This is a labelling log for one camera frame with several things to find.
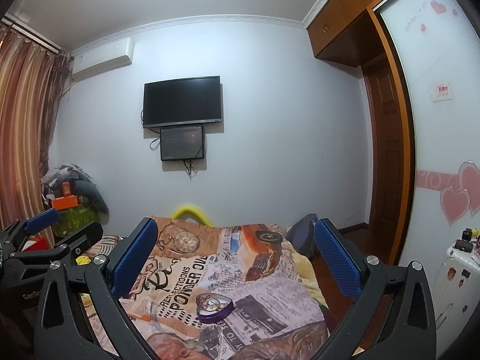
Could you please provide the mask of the black wall television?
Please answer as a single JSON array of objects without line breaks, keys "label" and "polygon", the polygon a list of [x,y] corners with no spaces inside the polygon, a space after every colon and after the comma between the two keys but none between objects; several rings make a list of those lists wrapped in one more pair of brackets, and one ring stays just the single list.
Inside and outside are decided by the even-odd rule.
[{"label": "black wall television", "polygon": [[220,123],[222,121],[219,76],[163,80],[144,85],[144,128]]}]

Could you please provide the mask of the green patterned bag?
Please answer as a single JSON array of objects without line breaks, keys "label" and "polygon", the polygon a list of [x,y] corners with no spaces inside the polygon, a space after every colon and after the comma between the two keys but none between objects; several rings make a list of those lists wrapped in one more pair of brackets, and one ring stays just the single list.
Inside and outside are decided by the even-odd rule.
[{"label": "green patterned bag", "polygon": [[60,211],[58,214],[58,222],[52,225],[53,233],[58,237],[69,236],[91,222],[98,221],[97,211],[83,204]]}]

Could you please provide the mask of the white sliding wardrobe door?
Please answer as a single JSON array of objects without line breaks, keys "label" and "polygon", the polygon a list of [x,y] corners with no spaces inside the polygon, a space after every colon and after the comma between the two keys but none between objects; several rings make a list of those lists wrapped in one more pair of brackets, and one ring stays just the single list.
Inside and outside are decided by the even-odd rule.
[{"label": "white sliding wardrobe door", "polygon": [[377,13],[408,90],[415,141],[412,213],[400,261],[429,275],[479,226],[479,36],[456,0],[385,0]]}]

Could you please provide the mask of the white suitcase with stickers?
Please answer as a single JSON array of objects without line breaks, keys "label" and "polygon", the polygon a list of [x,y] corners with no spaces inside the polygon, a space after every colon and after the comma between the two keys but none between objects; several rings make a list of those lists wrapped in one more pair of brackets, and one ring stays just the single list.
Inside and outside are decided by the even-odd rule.
[{"label": "white suitcase with stickers", "polygon": [[436,327],[436,356],[452,345],[479,303],[479,264],[473,251],[454,245],[447,249],[432,287]]}]

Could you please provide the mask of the yellow chair back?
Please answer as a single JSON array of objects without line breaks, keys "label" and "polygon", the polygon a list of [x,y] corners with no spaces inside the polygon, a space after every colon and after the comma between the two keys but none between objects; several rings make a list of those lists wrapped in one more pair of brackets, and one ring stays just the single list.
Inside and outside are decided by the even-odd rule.
[{"label": "yellow chair back", "polygon": [[179,208],[177,208],[171,218],[172,219],[181,219],[188,216],[189,218],[194,219],[196,222],[199,224],[208,226],[208,227],[213,227],[212,222],[208,217],[203,213],[199,208],[197,208],[194,205],[182,205]]}]

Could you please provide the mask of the purple heart-shaped tin box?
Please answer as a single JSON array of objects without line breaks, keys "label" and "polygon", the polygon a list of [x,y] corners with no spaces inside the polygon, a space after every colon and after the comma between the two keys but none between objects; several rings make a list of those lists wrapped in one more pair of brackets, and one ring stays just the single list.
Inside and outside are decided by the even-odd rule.
[{"label": "purple heart-shaped tin box", "polygon": [[205,292],[196,297],[196,313],[201,323],[212,324],[224,320],[234,310],[233,300],[224,295]]}]

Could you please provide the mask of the striped brown curtain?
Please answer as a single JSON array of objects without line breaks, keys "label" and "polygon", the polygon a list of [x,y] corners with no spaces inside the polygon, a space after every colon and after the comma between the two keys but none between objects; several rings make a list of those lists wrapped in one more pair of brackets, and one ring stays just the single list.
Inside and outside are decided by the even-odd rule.
[{"label": "striped brown curtain", "polygon": [[1,24],[1,227],[44,211],[41,178],[49,169],[71,54],[58,54]]}]

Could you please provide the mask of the white air conditioner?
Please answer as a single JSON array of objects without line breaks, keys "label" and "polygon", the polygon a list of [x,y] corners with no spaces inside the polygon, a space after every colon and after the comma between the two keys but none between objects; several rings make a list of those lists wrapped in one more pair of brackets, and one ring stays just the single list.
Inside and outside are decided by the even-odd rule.
[{"label": "white air conditioner", "polygon": [[72,79],[82,81],[105,72],[130,66],[135,43],[130,37],[95,47],[74,57]]}]

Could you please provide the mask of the newspaper print blanket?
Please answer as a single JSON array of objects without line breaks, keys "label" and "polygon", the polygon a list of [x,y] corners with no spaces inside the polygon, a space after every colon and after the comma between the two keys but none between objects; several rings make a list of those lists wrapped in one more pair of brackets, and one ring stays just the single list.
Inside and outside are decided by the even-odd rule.
[{"label": "newspaper print blanket", "polygon": [[[156,224],[156,245],[120,304],[159,358],[310,359],[328,340],[312,265],[277,225]],[[202,293],[231,298],[233,312],[201,323]]]}]

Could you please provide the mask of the small black wall monitor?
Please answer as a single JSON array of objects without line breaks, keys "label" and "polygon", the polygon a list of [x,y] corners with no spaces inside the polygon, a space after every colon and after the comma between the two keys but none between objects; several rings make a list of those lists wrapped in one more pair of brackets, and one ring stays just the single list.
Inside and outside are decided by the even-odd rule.
[{"label": "small black wall monitor", "polygon": [[203,126],[168,127],[160,130],[160,159],[183,161],[204,159]]}]

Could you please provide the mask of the orange box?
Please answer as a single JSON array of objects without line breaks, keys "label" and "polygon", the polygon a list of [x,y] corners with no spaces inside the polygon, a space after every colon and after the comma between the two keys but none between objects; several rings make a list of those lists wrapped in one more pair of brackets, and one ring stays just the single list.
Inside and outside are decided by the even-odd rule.
[{"label": "orange box", "polygon": [[64,211],[80,205],[77,196],[57,197],[51,201],[51,206],[57,211]]}]

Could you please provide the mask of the wooden wardrobe cabinets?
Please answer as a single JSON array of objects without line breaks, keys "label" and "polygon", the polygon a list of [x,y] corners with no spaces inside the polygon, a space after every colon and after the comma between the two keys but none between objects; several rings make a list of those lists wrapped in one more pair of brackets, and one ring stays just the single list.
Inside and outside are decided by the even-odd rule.
[{"label": "wooden wardrobe cabinets", "polygon": [[381,0],[328,0],[307,27],[316,59],[356,68],[384,52],[370,13]]}]

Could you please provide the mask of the clothes pile in corner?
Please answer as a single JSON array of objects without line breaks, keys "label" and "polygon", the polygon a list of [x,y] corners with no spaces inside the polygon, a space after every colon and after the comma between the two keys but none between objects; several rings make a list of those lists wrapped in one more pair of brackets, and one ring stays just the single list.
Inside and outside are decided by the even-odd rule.
[{"label": "clothes pile in corner", "polygon": [[80,166],[65,163],[51,169],[41,178],[41,198],[44,207],[52,208],[55,198],[63,197],[63,183],[68,183],[72,195],[78,201],[86,203],[98,214],[100,222],[107,224],[110,218],[109,208],[93,178]]}]

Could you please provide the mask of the yellow garment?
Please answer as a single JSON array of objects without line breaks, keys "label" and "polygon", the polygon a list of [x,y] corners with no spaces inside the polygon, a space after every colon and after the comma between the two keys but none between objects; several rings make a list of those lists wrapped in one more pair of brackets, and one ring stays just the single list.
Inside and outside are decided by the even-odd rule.
[{"label": "yellow garment", "polygon": [[78,266],[88,265],[91,263],[91,258],[86,255],[81,255],[76,258],[76,264]]}]

